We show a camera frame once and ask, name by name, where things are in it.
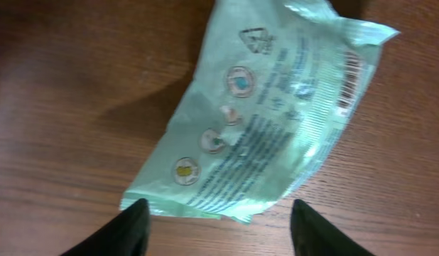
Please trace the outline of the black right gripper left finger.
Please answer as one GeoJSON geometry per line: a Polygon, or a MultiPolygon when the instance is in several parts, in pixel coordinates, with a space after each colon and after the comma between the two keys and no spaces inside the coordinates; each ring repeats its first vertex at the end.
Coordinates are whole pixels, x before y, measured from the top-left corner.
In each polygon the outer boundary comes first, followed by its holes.
{"type": "Polygon", "coordinates": [[[150,237],[151,216],[144,198],[61,256],[142,256],[150,237]]]}

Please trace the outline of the mint green wipes pack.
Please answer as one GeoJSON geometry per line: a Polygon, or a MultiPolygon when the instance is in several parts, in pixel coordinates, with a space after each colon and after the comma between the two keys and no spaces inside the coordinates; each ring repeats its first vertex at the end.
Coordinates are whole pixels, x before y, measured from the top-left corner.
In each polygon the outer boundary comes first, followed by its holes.
{"type": "Polygon", "coordinates": [[[164,135],[121,199],[153,215],[249,223],[312,176],[396,30],[328,1],[217,1],[164,135]]]}

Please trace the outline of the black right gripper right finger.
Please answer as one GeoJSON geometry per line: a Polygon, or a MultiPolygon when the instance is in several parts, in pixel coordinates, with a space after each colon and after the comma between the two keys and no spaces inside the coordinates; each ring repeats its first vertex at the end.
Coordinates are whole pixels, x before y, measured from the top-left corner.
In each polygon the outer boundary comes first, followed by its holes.
{"type": "Polygon", "coordinates": [[[295,256],[374,256],[301,199],[293,202],[290,229],[295,256]]]}

